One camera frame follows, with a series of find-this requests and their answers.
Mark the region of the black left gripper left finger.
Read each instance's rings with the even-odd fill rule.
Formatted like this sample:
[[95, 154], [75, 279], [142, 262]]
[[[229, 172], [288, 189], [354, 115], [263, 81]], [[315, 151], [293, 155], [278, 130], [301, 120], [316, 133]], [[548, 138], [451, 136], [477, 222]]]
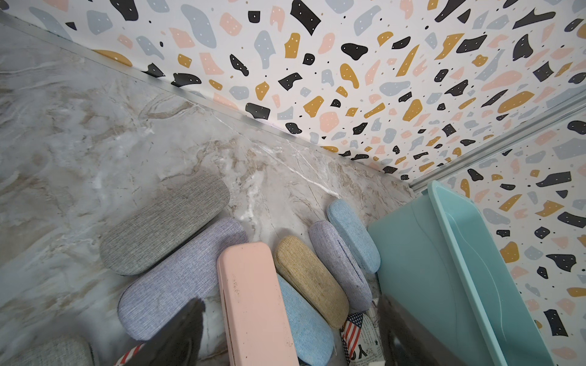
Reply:
[[190, 300], [125, 365], [196, 365], [204, 311], [202, 299]]

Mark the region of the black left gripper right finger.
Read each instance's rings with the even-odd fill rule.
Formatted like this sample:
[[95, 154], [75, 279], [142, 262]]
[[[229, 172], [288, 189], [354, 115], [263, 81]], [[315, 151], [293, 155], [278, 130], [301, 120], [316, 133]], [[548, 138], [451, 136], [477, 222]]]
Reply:
[[392, 297], [379, 297], [377, 317], [387, 365], [464, 364]]

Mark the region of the tan fabric glasses case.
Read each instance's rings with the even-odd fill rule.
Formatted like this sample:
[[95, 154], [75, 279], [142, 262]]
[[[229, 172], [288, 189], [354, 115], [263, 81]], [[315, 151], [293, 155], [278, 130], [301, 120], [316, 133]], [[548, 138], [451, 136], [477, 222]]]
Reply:
[[297, 236], [287, 236], [276, 246], [277, 272], [325, 319], [342, 329], [349, 315], [349, 300], [340, 284], [317, 255]]

